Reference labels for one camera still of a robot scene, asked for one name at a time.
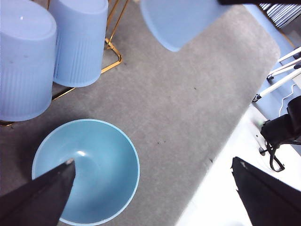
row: white floor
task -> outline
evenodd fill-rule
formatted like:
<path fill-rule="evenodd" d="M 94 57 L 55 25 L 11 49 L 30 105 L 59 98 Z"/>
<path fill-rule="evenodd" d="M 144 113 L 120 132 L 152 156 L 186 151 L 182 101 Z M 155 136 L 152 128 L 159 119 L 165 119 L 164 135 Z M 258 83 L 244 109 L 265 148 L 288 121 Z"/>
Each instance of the white floor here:
<path fill-rule="evenodd" d="M 236 192 L 231 169 L 235 156 L 301 190 L 301 156 L 290 145 L 282 145 L 276 151 L 277 158 L 285 165 L 285 170 L 279 173 L 270 169 L 268 153 L 265 156 L 259 154 L 258 149 L 264 147 L 264 139 L 258 128 L 265 120 L 255 107 L 249 107 L 176 226 L 252 225 Z"/>

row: gold metal frame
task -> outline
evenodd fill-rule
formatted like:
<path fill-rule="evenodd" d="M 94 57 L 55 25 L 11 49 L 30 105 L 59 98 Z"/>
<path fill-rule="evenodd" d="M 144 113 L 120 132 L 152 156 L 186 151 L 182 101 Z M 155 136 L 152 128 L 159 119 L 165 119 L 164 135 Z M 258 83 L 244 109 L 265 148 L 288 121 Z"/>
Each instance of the gold metal frame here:
<path fill-rule="evenodd" d="M 110 69 L 112 69 L 112 68 L 114 68 L 114 67 L 116 67 L 117 65 L 121 64 L 122 61 L 123 61 L 123 58 L 122 58 L 121 53 L 120 53 L 120 52 L 118 51 L 118 49 L 112 44 L 112 39 L 113 39 L 113 36 L 114 36 L 114 34 L 115 34 L 115 32 L 116 32 L 116 29 L 117 29 L 117 27 L 118 27 L 118 25 L 119 25 L 119 23 L 120 23 L 120 19 L 121 19 L 121 17 L 122 17 L 123 14 L 124 14 L 124 11 L 125 11 L 125 9 L 126 9 L 126 7 L 127 7 L 128 2 L 129 2 L 129 0 L 126 0 L 126 2 L 124 3 L 124 6 L 123 6 L 123 8 L 122 8 L 122 10 L 121 10 L 121 13 L 120 13 L 120 15 L 118 16 L 117 22 L 116 22 L 116 24 L 115 24 L 114 27 L 113 27 L 112 34 L 111 34 L 111 36 L 110 36 L 110 39 L 105 38 L 105 44 L 106 44 L 105 50 L 111 49 L 111 50 L 115 53 L 115 55 L 118 57 L 118 60 L 117 60 L 116 62 L 114 62 L 114 63 L 112 63 L 112 64 L 106 66 L 105 68 L 103 68 L 103 69 L 101 70 L 101 74 L 102 74 L 102 73 L 105 73 L 106 71 L 108 71 L 108 70 L 110 70 Z M 47 1 L 47 9 L 49 8 L 49 4 L 50 4 L 50 0 Z M 110 13 L 109 13 L 109 15 L 108 15 L 106 30 L 108 30 L 108 28 L 109 28 L 109 26 L 110 26 L 110 23 L 111 23 L 112 18 L 113 18 L 114 14 L 115 14 L 116 7 L 117 7 L 118 4 L 119 4 L 119 0 L 116 0 L 115 3 L 114 3 L 114 5 L 113 5 L 113 7 L 112 7 L 112 9 L 111 9 L 111 11 L 110 11 Z M 62 97 L 62 96 L 64 96 L 64 95 L 66 95 L 67 93 L 71 92 L 71 91 L 74 90 L 74 89 L 75 89 L 75 87 L 67 87 L 67 88 L 65 88 L 65 89 L 62 90 L 61 92 L 59 92 L 59 93 L 53 95 L 53 96 L 52 96 L 52 101 L 57 100 L 58 98 L 60 98 L 60 97 Z M 13 123 L 14 123 L 14 121 L 1 121 L 1 120 L 0 120 L 0 126 L 10 126 L 10 125 L 12 125 Z"/>

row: gray carpet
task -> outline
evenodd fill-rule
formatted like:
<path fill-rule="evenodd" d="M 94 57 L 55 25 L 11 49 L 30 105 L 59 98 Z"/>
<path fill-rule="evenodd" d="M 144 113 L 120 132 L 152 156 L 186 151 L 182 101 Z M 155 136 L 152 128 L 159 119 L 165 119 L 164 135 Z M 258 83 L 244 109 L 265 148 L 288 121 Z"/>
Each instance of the gray carpet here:
<path fill-rule="evenodd" d="M 243 6 L 173 53 L 152 37 L 130 2 L 114 43 L 123 64 L 54 101 L 41 116 L 0 129 L 1 193 L 31 179 L 34 154 L 49 132 L 95 118 L 121 128 L 141 164 L 134 199 L 104 225 L 173 226 L 279 49 Z"/>

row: black object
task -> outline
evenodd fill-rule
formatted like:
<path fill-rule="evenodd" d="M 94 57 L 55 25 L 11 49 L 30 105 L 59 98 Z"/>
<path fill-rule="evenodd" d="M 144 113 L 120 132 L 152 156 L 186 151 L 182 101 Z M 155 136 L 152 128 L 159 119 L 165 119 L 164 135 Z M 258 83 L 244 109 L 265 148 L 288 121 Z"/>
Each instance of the black object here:
<path fill-rule="evenodd" d="M 296 53 L 295 55 L 293 55 L 293 58 L 294 58 L 295 60 L 301 58 L 301 52 L 300 52 L 300 53 Z"/>
<path fill-rule="evenodd" d="M 283 144 L 301 145 L 298 141 L 301 136 L 301 96 L 294 98 L 287 105 L 288 114 L 274 120 L 268 120 L 261 128 L 261 134 L 267 141 L 267 149 L 260 153 L 269 152 L 269 165 L 276 172 L 283 171 L 283 164 L 275 156 L 276 150 Z M 276 161 L 280 170 L 275 170 L 273 161 Z"/>
<path fill-rule="evenodd" d="M 301 192 L 235 157 L 233 177 L 254 226 L 301 225 Z"/>
<path fill-rule="evenodd" d="M 301 4 L 301 0 L 218 0 L 218 1 L 222 5 L 247 4 L 247 3 Z"/>
<path fill-rule="evenodd" d="M 74 160 L 0 197 L 0 226 L 56 226 L 75 178 Z"/>
<path fill-rule="evenodd" d="M 252 102 L 257 102 L 258 100 L 260 100 L 262 97 L 260 96 L 260 94 L 256 94 L 256 96 L 253 98 Z"/>
<path fill-rule="evenodd" d="M 294 69 L 299 69 L 299 68 L 301 68 L 301 64 L 297 64 L 297 65 L 295 65 L 293 68 L 294 68 Z"/>

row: light blue plastic bucket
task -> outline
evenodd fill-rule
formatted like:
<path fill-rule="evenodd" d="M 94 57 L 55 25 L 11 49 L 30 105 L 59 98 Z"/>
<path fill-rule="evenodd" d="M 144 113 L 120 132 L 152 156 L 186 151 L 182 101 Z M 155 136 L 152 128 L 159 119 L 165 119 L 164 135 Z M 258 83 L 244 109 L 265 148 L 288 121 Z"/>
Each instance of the light blue plastic bucket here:
<path fill-rule="evenodd" d="M 54 82 L 83 87 L 100 76 L 107 0 L 51 0 L 49 12 L 57 23 Z"/>
<path fill-rule="evenodd" d="M 229 6 L 217 0 L 141 0 L 143 18 L 155 38 L 176 52 L 196 37 Z"/>
<path fill-rule="evenodd" d="M 24 121 L 50 105 L 56 23 L 29 0 L 1 0 L 0 120 Z"/>

